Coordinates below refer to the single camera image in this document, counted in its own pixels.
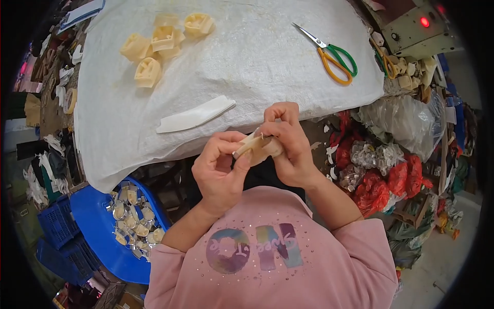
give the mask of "blue tub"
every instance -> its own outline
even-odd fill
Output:
[[[163,212],[161,204],[152,193],[139,181],[132,177],[125,178],[121,183],[130,181],[135,184],[146,196],[155,213],[156,219],[163,230],[167,231],[171,223]],[[91,186],[87,186],[70,197],[72,215],[81,229],[81,232],[102,264],[115,276],[128,282],[149,284],[151,264],[144,258],[138,260],[132,251],[115,240],[115,219],[105,206],[111,200],[110,194],[101,193]]]

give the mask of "concrete floor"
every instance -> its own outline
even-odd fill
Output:
[[[433,231],[422,246],[422,256],[413,269],[402,271],[403,290],[391,309],[435,308],[454,283],[470,251],[477,232],[481,198],[460,192],[455,208],[463,211],[460,235],[453,241],[446,234]]]

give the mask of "red light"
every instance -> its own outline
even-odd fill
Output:
[[[422,24],[422,26],[424,26],[425,28],[429,27],[429,21],[427,20],[427,18],[425,17],[422,17],[420,19],[420,23]]]

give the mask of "black pants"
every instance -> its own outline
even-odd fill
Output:
[[[196,158],[197,156],[188,158],[186,160],[186,165],[187,165],[186,178],[188,182],[187,202],[190,208],[196,206],[197,203],[199,203],[203,198],[201,192],[199,191],[199,187],[197,186],[197,182],[192,176],[192,172],[191,172],[192,165],[194,164],[194,160]],[[244,182],[244,191],[260,185],[271,186],[271,187],[291,191],[296,195],[298,195],[302,199],[302,201],[305,202],[304,189],[287,186],[286,184],[282,183],[281,180],[278,178],[275,170],[275,162],[273,161],[273,158],[271,158],[271,156],[269,156],[261,164],[250,168],[250,170],[247,172],[247,176]]]

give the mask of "masking tape roll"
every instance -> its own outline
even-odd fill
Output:
[[[74,112],[74,107],[77,103],[77,89],[70,88],[65,94],[65,99],[63,102],[63,112],[65,114],[72,114]]]

